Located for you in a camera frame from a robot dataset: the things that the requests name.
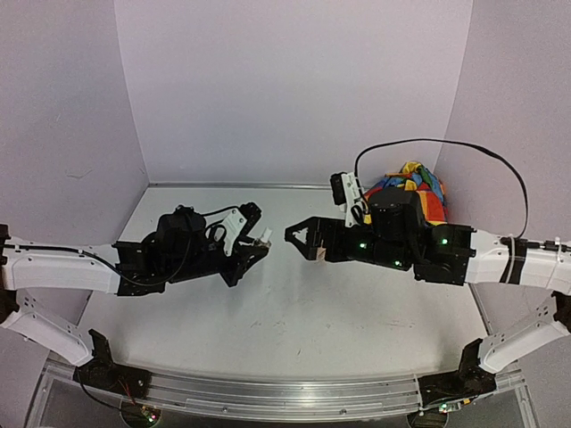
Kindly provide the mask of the white nail polish cap brush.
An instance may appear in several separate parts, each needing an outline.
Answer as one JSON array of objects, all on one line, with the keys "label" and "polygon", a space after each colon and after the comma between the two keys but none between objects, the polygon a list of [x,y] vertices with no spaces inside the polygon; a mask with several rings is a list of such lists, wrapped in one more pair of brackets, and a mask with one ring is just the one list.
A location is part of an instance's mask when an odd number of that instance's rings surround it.
[{"label": "white nail polish cap brush", "polygon": [[272,230],[270,228],[266,227],[261,234],[261,240],[263,242],[268,242],[271,235],[272,235]]}]

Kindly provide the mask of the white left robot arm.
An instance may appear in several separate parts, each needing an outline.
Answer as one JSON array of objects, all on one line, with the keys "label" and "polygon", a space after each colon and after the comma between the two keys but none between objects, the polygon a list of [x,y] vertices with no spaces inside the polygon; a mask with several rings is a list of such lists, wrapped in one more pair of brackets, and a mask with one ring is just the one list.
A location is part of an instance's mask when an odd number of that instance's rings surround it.
[{"label": "white left robot arm", "polygon": [[99,246],[40,244],[10,236],[1,226],[1,326],[31,339],[74,366],[104,390],[117,386],[120,369],[96,346],[103,338],[87,333],[44,309],[32,289],[71,289],[118,297],[163,293],[167,286],[220,276],[234,287],[264,259],[271,230],[251,231],[262,217],[254,202],[209,214],[177,206],[163,214],[155,231],[140,242]]}]

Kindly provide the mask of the glitter nail polish bottle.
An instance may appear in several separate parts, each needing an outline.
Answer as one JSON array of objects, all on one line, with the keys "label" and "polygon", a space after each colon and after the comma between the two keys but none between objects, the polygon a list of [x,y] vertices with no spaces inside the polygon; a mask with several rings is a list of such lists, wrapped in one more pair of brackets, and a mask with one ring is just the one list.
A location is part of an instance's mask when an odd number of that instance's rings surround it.
[{"label": "glitter nail polish bottle", "polygon": [[255,243],[258,247],[267,248],[267,249],[271,247],[271,241],[269,239],[263,239],[262,237],[258,238],[255,241]]}]

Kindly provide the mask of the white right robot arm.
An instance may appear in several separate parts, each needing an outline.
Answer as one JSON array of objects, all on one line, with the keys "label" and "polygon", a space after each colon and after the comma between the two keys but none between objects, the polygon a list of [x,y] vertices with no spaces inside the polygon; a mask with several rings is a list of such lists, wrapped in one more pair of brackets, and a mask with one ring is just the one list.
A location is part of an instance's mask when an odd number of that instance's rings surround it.
[{"label": "white right robot arm", "polygon": [[390,187],[368,200],[369,223],[310,217],[290,226],[285,240],[310,261],[359,261],[411,270],[430,284],[509,284],[537,287],[549,297],[501,333],[476,343],[476,362],[496,374],[570,334],[570,245],[493,235],[471,226],[429,225],[417,193]]}]

